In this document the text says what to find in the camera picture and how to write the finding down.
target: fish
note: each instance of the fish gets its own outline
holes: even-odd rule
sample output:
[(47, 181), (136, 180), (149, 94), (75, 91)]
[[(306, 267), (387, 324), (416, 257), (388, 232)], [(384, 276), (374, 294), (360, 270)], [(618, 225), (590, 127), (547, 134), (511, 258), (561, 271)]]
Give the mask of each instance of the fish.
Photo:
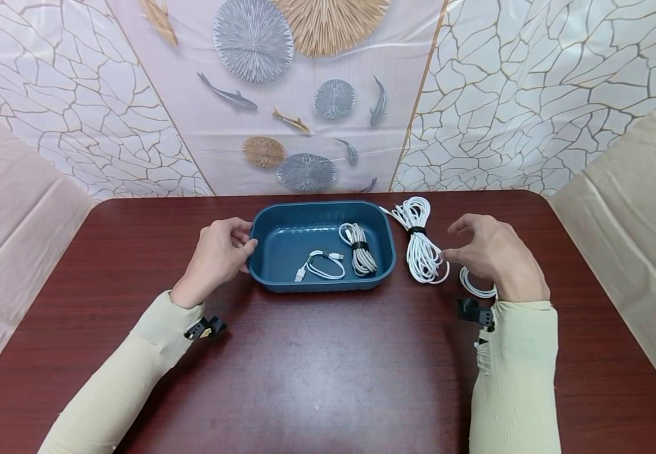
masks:
[(377, 80), (377, 77), (374, 76), (374, 79), (376, 80), (377, 89), (380, 91), (380, 94), (377, 96), (376, 106), (371, 109), (371, 126), (377, 125), (386, 113), (386, 89), (384, 89), (383, 83)]
[(372, 191), (372, 188), (374, 188), (376, 186), (376, 182), (377, 182), (377, 177), (374, 177), (371, 180), (370, 185), (368, 185), (368, 186), (362, 188), (362, 190), (356, 191), (356, 192), (370, 192), (370, 191)]
[(151, 26), (172, 46), (178, 46), (179, 40), (176, 39), (174, 28), (169, 22), (169, 8), (166, 3), (164, 6), (158, 6), (155, 0), (139, 0), (139, 3), (141, 3), (141, 9), (146, 14), (146, 20)]
[(348, 149), (348, 163), (350, 163), (351, 166), (355, 166), (355, 164), (358, 163), (358, 153), (355, 151), (355, 147), (343, 139), (339, 139), (337, 137), (334, 137), (334, 139), (345, 145), (345, 147)]
[(207, 85), (209, 89), (214, 92), (214, 94), (222, 98), (224, 101), (229, 102), (229, 104), (231, 104), (235, 110), (257, 110), (257, 104), (242, 96), (239, 90), (237, 90), (237, 93), (234, 95), (228, 91), (223, 91), (215, 88), (214, 85), (212, 85), (212, 83), (210, 83), (209, 80), (207, 80), (207, 77), (202, 73), (197, 73), (197, 76), (199, 76), (202, 82), (204, 82), (204, 85)]
[(302, 132), (303, 134), (308, 134), (308, 135), (311, 134), (308, 127), (303, 124), (303, 122), (300, 120), (299, 117), (297, 118), (297, 120), (289, 119), (286, 116), (283, 116), (281, 113), (279, 113), (277, 107), (274, 107), (274, 109), (275, 111), (272, 112), (272, 116), (274, 116), (276, 119), (284, 121), (285, 124), (289, 124), (290, 126), (299, 130), (299, 132)]

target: tan round pattern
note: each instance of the tan round pattern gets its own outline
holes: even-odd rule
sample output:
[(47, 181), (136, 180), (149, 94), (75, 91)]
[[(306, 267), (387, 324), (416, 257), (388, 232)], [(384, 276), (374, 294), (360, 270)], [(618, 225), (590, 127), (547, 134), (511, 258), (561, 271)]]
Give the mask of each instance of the tan round pattern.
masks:
[(272, 0), (285, 15), (295, 51), (307, 57), (345, 52), (367, 38), (391, 0)]
[(269, 137), (251, 137), (242, 144), (245, 159), (260, 168), (277, 167), (285, 161), (285, 148)]

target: tray rim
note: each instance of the tray rim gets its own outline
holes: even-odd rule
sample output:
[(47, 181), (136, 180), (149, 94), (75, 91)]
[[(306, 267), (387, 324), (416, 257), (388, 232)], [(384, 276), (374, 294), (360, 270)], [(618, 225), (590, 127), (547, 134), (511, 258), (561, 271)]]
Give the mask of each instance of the tray rim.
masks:
[(345, 286), (345, 285), (350, 285), (352, 283), (356, 282), (361, 282), (361, 283), (375, 283), (375, 282), (381, 282), (383, 281), (386, 277), (389, 276), (391, 272), (393, 272), (393, 269), (396, 267), (396, 245), (393, 240), (393, 231), (391, 231), (391, 224), (388, 221), (388, 216), (381, 210), (381, 207), (378, 205), (375, 205), (373, 202), (369, 201), (352, 201), (352, 200), (346, 200), (346, 201), (322, 201), (322, 202), (283, 202), (283, 204), (272, 204), (263, 207), (256, 215), (255, 218), (252, 219), (252, 229), (250, 230), (250, 236), (252, 236), (255, 233), (255, 225), (256, 225), (256, 220), (260, 218), (260, 216), (265, 213), (265, 211), (268, 211), (270, 209), (274, 209), (275, 207), (279, 206), (299, 206), (299, 205), (334, 205), (334, 204), (356, 204), (356, 205), (367, 205), (372, 207), (372, 209), (375, 209), (377, 212), (383, 216), (383, 221), (384, 224), (386, 225), (386, 230), (388, 231), (390, 243), (391, 243), (391, 253), (393, 253), (393, 259), (391, 259), (391, 263), (389, 264), (388, 268), (386, 268), (386, 271), (382, 272), (380, 276), (374, 276), (374, 277), (366, 277), (366, 278), (361, 278), (360, 280), (355, 280), (355, 281), (343, 281), (343, 280), (337, 280), (337, 281), (315, 281), (315, 282), (275, 282), (275, 281), (266, 281), (265, 279), (262, 279), (260, 276), (257, 276), (255, 270), (252, 268), (252, 261), (251, 257), (250, 259), (247, 260), (247, 268), (248, 271), (250, 272), (250, 276), (252, 276), (253, 279), (255, 279), (257, 282), (261, 283), (263, 286), (304, 286), (304, 287), (310, 287), (310, 286)]

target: bundled cable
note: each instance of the bundled cable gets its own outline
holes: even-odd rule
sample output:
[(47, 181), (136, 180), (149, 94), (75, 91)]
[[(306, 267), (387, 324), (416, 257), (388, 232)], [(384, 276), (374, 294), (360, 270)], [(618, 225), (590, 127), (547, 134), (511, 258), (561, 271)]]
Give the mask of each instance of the bundled cable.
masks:
[(381, 210), (399, 221), (408, 231), (411, 238), (408, 240), (406, 262), (411, 276), (424, 284), (438, 284), (446, 281), (449, 276), (449, 264), (446, 262), (446, 273), (439, 277), (439, 268), (444, 263), (441, 249), (433, 244), (426, 235), (426, 223), (431, 214), (431, 205), (423, 197), (411, 197), (402, 205), (396, 205), (395, 210)]
[(466, 291), (471, 293), (472, 295), (478, 297), (478, 298), (484, 298), (485, 300), (489, 300), (490, 298), (494, 298), (497, 295), (497, 287), (494, 286), (491, 288), (491, 290), (480, 290), (474, 286), (471, 285), (471, 282), (468, 280), (468, 268), (463, 267), (461, 271), (459, 272), (459, 282), (461, 282), (461, 285), (466, 288)]
[(338, 228), (338, 235), (343, 243), (350, 245), (353, 250), (353, 271), (356, 276), (366, 276), (377, 271), (377, 264), (369, 250), (369, 243), (365, 237), (365, 230), (357, 223), (341, 224)]

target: crackle pattern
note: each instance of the crackle pattern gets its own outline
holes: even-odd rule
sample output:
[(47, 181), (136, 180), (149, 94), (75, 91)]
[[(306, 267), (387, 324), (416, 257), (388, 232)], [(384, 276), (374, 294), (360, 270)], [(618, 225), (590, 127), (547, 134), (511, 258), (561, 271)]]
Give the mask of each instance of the crackle pattern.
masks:
[(391, 190), (551, 195), (656, 106), (656, 0), (449, 2)]
[(99, 200), (212, 195), (104, 0), (0, 1), (0, 120)]

